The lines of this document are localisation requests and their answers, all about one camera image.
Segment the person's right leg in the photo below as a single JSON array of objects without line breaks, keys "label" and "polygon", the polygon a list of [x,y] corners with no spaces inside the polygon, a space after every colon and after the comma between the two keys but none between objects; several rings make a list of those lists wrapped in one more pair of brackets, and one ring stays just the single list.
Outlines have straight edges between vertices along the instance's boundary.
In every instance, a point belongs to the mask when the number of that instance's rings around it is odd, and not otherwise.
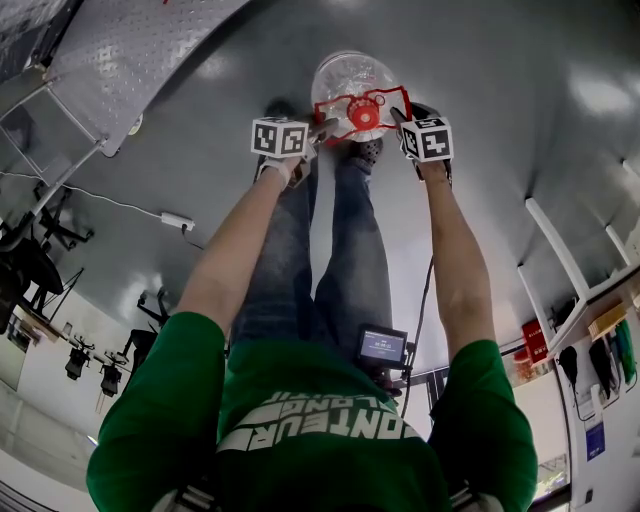
[{"label": "person's right leg", "polygon": [[357,356],[362,326],[392,326],[386,251],[370,198],[372,170],[359,157],[335,170],[332,252],[315,294],[329,345],[349,362]]}]

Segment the green item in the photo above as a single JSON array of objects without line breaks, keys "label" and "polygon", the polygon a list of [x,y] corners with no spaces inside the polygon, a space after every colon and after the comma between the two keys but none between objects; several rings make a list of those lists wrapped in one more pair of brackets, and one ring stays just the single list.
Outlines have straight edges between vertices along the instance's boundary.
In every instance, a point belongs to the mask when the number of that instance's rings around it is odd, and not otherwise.
[{"label": "green item", "polygon": [[619,359],[622,363],[625,383],[631,384],[636,376],[636,362],[631,332],[626,320],[622,320],[616,326],[615,342],[618,348]]}]

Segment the person's right shoe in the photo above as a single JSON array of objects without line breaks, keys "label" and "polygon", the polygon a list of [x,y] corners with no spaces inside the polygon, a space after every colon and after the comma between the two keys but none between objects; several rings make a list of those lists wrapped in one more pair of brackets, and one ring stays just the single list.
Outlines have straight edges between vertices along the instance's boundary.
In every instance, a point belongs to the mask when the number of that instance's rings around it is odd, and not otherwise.
[{"label": "person's right shoe", "polygon": [[364,168],[368,173],[379,160],[383,150],[383,140],[381,138],[356,142],[352,141],[348,146],[347,161]]}]

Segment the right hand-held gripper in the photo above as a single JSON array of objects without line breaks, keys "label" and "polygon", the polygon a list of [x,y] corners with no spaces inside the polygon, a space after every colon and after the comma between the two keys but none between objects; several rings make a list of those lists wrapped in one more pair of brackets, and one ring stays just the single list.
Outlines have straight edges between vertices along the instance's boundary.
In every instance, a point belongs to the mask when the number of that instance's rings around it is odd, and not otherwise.
[{"label": "right hand-held gripper", "polygon": [[448,119],[416,102],[402,109],[391,107],[390,114],[398,131],[400,149],[412,163],[418,178],[424,180],[420,164],[440,162],[449,185],[452,185],[453,136]]}]

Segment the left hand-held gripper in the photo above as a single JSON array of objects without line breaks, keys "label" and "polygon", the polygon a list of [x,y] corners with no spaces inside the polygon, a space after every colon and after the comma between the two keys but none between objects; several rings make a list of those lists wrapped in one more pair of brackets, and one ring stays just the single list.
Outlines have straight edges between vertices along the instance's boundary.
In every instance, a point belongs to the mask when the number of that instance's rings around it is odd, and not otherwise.
[{"label": "left hand-held gripper", "polygon": [[259,156],[254,180],[266,168],[274,168],[288,188],[296,188],[311,172],[311,162],[317,156],[314,146],[331,141],[338,127],[337,118],[315,122],[311,127],[308,122],[281,117],[254,119],[250,149]]}]

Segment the person's right forearm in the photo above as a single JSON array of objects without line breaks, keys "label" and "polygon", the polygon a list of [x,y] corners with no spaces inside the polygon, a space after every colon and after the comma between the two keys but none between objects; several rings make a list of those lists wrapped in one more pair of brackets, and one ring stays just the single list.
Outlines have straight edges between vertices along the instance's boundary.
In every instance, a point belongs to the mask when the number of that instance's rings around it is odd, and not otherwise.
[{"label": "person's right forearm", "polygon": [[488,269],[477,240],[452,191],[445,165],[419,165],[427,190],[437,306],[448,355],[495,339]]}]

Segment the white power strip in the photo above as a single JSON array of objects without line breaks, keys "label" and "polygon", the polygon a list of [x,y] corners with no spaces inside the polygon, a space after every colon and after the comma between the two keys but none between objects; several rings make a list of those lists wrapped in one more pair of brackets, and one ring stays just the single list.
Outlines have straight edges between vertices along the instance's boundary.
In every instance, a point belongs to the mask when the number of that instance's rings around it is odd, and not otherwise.
[{"label": "white power strip", "polygon": [[160,214],[160,220],[163,224],[176,227],[181,231],[191,231],[195,226],[195,222],[192,219],[169,212],[162,212]]}]

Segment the person's green printed shirt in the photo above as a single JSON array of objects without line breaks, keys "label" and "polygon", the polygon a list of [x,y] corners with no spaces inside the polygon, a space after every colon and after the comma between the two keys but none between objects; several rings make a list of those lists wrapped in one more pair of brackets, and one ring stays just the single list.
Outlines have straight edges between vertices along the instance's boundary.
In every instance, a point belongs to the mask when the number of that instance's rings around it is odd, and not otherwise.
[{"label": "person's green printed shirt", "polygon": [[102,424],[99,512],[151,512],[205,475],[222,512],[449,512],[461,488],[527,512],[537,455],[494,342],[456,355],[428,439],[324,346],[224,342],[196,313],[166,323]]}]

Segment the red cardboard box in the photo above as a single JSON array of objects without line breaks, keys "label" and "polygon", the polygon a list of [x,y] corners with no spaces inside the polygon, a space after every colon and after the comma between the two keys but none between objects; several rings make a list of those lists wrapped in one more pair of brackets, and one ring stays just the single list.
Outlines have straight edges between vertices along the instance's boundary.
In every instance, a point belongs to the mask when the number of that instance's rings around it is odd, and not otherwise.
[{"label": "red cardboard box", "polygon": [[532,364],[544,361],[548,354],[546,339],[538,320],[522,325],[525,349]]}]

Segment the clear water jug red cap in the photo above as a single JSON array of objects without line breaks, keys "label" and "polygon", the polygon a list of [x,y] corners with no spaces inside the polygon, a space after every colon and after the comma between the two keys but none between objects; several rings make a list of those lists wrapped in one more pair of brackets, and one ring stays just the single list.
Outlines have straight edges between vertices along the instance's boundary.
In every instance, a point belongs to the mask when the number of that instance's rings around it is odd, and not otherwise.
[{"label": "clear water jug red cap", "polygon": [[317,68],[311,86],[317,122],[337,118],[331,145],[381,138],[395,123],[391,107],[410,106],[406,89],[382,62],[358,51],[337,52]]}]

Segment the person's left leg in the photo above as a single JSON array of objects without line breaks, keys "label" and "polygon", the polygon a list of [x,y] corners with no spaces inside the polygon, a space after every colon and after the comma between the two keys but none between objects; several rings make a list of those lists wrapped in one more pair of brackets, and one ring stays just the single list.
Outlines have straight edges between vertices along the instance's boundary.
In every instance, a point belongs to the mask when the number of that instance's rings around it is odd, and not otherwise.
[{"label": "person's left leg", "polygon": [[247,296],[231,330],[233,345],[251,340],[310,341],[317,329],[311,298],[310,228],[317,165],[274,209]]}]

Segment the person's left forearm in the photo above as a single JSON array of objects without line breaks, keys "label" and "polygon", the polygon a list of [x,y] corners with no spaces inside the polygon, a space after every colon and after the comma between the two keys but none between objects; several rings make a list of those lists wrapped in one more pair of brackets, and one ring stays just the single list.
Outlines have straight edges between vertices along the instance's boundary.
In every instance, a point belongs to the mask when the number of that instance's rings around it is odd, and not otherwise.
[{"label": "person's left forearm", "polygon": [[176,311],[200,314],[224,333],[245,300],[284,179],[266,168],[206,245]]}]

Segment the small black monitor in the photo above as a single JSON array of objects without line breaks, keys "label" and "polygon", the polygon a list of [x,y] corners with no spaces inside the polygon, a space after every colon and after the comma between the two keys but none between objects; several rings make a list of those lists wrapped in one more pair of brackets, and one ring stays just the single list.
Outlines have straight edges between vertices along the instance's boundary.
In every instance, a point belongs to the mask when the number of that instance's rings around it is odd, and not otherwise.
[{"label": "small black monitor", "polygon": [[358,357],[370,365],[401,368],[406,358],[408,333],[364,324],[360,332]]}]

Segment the person's leg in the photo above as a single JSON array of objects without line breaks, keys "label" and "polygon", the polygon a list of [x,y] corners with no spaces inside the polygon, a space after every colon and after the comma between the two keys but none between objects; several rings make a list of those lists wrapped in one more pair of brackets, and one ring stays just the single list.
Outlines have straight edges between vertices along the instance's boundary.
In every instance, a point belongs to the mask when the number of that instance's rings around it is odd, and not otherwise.
[{"label": "person's leg", "polygon": [[317,165],[274,209],[247,296],[231,330],[233,345],[251,340],[310,341],[317,329],[311,298],[310,228]]},{"label": "person's leg", "polygon": [[359,157],[335,170],[332,252],[315,294],[329,345],[349,362],[357,356],[362,326],[392,326],[386,251],[370,198],[372,170]]}]

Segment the black bag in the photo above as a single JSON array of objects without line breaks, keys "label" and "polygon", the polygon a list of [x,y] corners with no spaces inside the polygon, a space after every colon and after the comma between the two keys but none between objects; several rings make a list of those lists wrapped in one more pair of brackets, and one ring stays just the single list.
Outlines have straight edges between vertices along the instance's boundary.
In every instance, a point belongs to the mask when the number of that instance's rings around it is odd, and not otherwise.
[{"label": "black bag", "polygon": [[595,340],[589,348],[589,357],[599,379],[602,390],[607,399],[611,396],[612,372],[605,343],[602,339]]}]

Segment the black pouch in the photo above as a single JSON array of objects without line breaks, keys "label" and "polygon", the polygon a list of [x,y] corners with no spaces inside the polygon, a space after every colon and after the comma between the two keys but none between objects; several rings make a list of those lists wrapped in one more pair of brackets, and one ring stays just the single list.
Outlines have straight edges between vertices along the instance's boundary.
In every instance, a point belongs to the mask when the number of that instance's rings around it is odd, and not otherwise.
[{"label": "black pouch", "polygon": [[577,351],[573,346],[564,348],[558,357],[557,363],[565,373],[572,389],[575,389],[578,376]]}]

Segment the person's shoe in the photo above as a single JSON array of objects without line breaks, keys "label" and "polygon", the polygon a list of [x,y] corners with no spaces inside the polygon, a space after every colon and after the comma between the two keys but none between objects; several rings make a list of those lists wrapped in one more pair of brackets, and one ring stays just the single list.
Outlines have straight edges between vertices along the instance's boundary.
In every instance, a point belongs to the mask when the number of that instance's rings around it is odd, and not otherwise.
[{"label": "person's shoe", "polygon": [[347,161],[364,168],[368,173],[379,160],[383,150],[383,140],[381,138],[356,142],[352,141],[348,146]]},{"label": "person's shoe", "polygon": [[290,102],[281,98],[276,98],[266,107],[264,116],[278,119],[294,119],[296,116],[296,109]]}]

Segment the person's left shoe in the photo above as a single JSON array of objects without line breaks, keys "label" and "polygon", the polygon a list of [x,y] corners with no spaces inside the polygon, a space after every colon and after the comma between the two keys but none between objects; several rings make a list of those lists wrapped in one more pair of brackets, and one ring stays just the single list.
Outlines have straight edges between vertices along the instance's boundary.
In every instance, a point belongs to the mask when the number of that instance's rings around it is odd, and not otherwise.
[{"label": "person's left shoe", "polygon": [[278,119],[294,119],[296,116],[296,109],[290,102],[281,98],[276,98],[266,107],[264,116]]}]

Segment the small wooden box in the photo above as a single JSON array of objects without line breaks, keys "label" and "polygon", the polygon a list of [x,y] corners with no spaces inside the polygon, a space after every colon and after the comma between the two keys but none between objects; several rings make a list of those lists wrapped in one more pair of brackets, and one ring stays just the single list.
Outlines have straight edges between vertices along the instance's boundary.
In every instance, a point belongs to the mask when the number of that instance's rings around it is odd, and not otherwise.
[{"label": "small wooden box", "polygon": [[601,314],[588,326],[591,340],[595,342],[614,330],[626,317],[625,306],[620,303]]}]

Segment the grey platform trolley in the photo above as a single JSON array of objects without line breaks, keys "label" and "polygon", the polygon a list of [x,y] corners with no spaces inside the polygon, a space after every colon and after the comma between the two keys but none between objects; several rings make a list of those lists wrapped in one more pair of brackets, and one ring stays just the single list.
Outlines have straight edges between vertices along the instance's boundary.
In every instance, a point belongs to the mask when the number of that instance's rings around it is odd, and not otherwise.
[{"label": "grey platform trolley", "polygon": [[84,0],[41,85],[91,141],[91,154],[119,150],[169,78],[249,0]]}]

